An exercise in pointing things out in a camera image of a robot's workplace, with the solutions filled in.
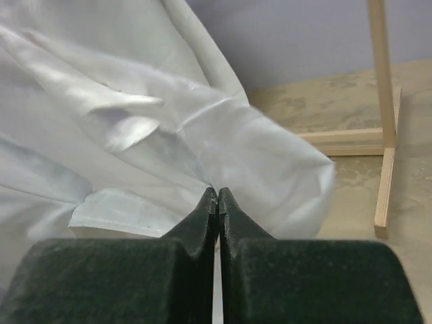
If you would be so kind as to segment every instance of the white cloth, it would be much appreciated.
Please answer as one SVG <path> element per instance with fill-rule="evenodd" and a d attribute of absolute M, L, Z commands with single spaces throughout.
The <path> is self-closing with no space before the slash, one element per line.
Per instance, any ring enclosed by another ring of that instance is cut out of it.
<path fill-rule="evenodd" d="M 277 238 L 328 211 L 332 162 L 249 107 L 183 0 L 0 0 L 0 76 L 0 287 L 37 240 L 159 237 L 208 185 Z"/>

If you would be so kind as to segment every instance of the wooden base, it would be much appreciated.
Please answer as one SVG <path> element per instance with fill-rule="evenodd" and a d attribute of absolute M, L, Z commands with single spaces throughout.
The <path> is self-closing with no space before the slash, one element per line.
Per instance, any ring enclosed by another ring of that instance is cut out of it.
<path fill-rule="evenodd" d="M 395 87 L 393 90 L 394 119 L 396 129 L 398 127 L 400 99 L 402 88 Z M 311 144 L 325 142 L 354 142 L 367 140 L 382 140 L 382 128 L 367 128 L 363 130 L 338 130 L 333 132 L 315 132 L 299 134 L 300 137 Z M 374 228 L 378 238 L 388 238 L 389 225 L 389 198 L 392 189 L 393 164 L 396 152 L 395 147 L 384 147 L 383 144 L 347 144 L 347 145 L 315 145 L 322 153 L 330 157 L 360 156 L 360 155 L 382 155 L 383 166 L 381 168 L 381 180 L 378 189 L 377 209 L 375 211 Z"/>

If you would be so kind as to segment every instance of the concrete floor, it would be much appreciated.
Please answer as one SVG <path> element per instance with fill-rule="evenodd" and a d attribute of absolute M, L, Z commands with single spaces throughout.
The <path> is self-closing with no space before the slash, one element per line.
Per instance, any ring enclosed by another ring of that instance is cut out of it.
<path fill-rule="evenodd" d="M 427 323 L 432 324 L 432 59 L 393 67 L 402 86 L 390 237 Z M 372 70 L 253 91 L 250 102 L 293 132 L 379 127 Z M 375 240 L 381 157 L 334 158 L 337 181 L 320 238 Z"/>

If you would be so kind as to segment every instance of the wooden frame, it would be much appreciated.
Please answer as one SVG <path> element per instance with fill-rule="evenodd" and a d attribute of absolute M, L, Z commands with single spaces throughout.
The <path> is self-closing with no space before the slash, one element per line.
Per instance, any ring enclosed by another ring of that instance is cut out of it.
<path fill-rule="evenodd" d="M 392 189 L 393 164 L 397 144 L 396 130 L 402 89 L 400 87 L 393 89 L 392 86 L 384 0 L 368 0 L 368 12 L 382 128 L 315 132 L 299 134 L 299 136 L 315 145 L 328 156 L 383 156 L 374 228 L 375 235 L 378 238 L 388 238 L 389 198 Z M 370 140 L 382 140 L 382 144 L 320 146 L 321 143 L 329 142 L 364 142 Z"/>

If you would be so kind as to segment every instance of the wall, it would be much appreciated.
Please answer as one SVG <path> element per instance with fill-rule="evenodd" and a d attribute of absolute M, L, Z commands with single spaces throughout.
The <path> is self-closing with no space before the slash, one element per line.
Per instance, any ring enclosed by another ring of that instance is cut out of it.
<path fill-rule="evenodd" d="M 366 0 L 188 0 L 248 90 L 373 67 Z M 432 57 L 432 0 L 387 0 L 392 63 Z"/>

